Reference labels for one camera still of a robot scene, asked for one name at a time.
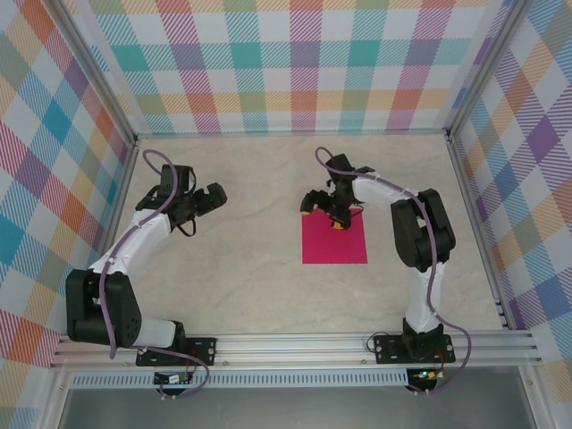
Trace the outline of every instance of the beige tabletop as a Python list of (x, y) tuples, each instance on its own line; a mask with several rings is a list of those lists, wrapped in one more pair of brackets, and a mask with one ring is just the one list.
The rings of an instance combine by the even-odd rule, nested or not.
[[(225, 206), (174, 231), (133, 285), (144, 315), (182, 321), (187, 333), (400, 331), (408, 270), (395, 251), (389, 207), (366, 206), (367, 265), (303, 265), (300, 213), (325, 189), (317, 146), (345, 153), (411, 189), (437, 189), (457, 237), (441, 313), (467, 329), (500, 329), (458, 183), (440, 135), (212, 137), (143, 140), (194, 168), (198, 187), (218, 181)], [(159, 177), (139, 157), (120, 231)]]

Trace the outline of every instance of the pink paper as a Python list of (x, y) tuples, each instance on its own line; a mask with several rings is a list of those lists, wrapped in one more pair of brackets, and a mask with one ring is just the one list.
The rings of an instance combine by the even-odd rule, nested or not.
[(334, 229), (322, 210), (302, 215), (302, 264), (367, 264), (362, 215), (355, 215), (347, 230)]

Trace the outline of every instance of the white ventilation strip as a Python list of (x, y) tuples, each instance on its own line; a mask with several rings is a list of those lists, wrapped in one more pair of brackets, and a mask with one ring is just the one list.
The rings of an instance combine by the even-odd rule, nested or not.
[[(71, 389), (148, 389), (153, 384), (154, 372), (126, 371), (108, 373), (75, 373)], [(204, 374), (197, 374), (190, 384), (170, 384), (169, 387), (193, 387), (201, 384)], [(405, 386), (405, 368), (351, 369), (312, 371), (212, 371), (207, 388), (264, 388), (264, 387), (371, 387)]]

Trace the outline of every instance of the metal corner post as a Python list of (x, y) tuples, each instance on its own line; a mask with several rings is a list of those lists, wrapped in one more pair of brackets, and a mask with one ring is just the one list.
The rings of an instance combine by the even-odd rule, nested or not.
[(86, 74), (89, 83), (99, 98), (101, 98), (103, 106), (111, 116), (119, 132), (126, 141), (129, 141), (132, 146), (135, 146), (136, 133), (134, 129), (132, 129), (119, 101), (117, 101), (114, 92), (109, 87), (103, 72), (97, 65), (96, 59), (91, 54), (89, 47), (83, 40), (83, 37), (73, 22), (73, 18), (62, 4), (62, 1), (42, 0), (42, 4), (52, 17), (52, 20), (54, 20), (55, 26), (60, 33), (62, 33), (73, 56)]
[(457, 114), (450, 126), (450, 135), (455, 138), (465, 122), (467, 122), (478, 99), (483, 94), (489, 79), (496, 71), (502, 57), (507, 52), (512, 38), (517, 33), (520, 24), (528, 14), (534, 0), (513, 0), (507, 16), (500, 26), (499, 33), (494, 38), (489, 52), (486, 54), (481, 67), (476, 74), (473, 84), (468, 89), (465, 98), (458, 108)]

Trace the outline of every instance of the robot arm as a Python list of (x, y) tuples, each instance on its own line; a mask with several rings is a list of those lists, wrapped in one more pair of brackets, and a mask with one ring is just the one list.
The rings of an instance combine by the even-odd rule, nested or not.
[[(161, 183), (153, 187), (137, 204), (129, 227), (112, 246), (115, 248), (132, 227), (138, 227), (116, 252), (105, 277), (105, 302), (119, 347), (185, 348), (182, 324), (142, 316), (131, 287), (148, 259), (175, 228), (187, 236), (194, 235), (194, 231), (193, 234), (186, 233), (182, 225), (191, 222), (194, 230), (195, 217), (205, 215), (226, 203), (223, 187), (218, 183), (208, 185), (208, 193), (204, 189), (195, 190), (196, 179), (192, 168), (175, 165), (175, 171), (180, 185), (171, 204), (162, 213), (141, 223), (160, 208), (172, 192), (172, 170), (166, 164), (161, 171)], [(193, 184), (189, 189), (191, 175)], [(66, 279), (68, 335), (73, 341), (109, 344), (98, 284), (110, 255), (111, 249), (88, 270), (73, 270)]]
[[(333, 156), (327, 166), (345, 172), (366, 173), (369, 177), (380, 177), (373, 169), (354, 169), (344, 155)], [(351, 227), (352, 205), (368, 203), (381, 210), (388, 207), (393, 220), (395, 247), (401, 261), (409, 267), (409, 305), (403, 320), (402, 340), (412, 359), (424, 353), (423, 349), (433, 348), (427, 339), (439, 342), (442, 337), (442, 324), (435, 318), (426, 302), (429, 287), (432, 255), (426, 225), (421, 222), (419, 209), (405, 192), (396, 190), (381, 181), (351, 175), (329, 172), (331, 179), (326, 182), (330, 191), (312, 190), (302, 201), (300, 211), (311, 212), (315, 206), (324, 210), (332, 220), (332, 227)], [(455, 236), (443, 207), (441, 197), (433, 190), (413, 192), (425, 205), (429, 215), (433, 235), (437, 244), (437, 269), (433, 280), (432, 303), (438, 308), (441, 298), (442, 277), (450, 251), (455, 247)]]

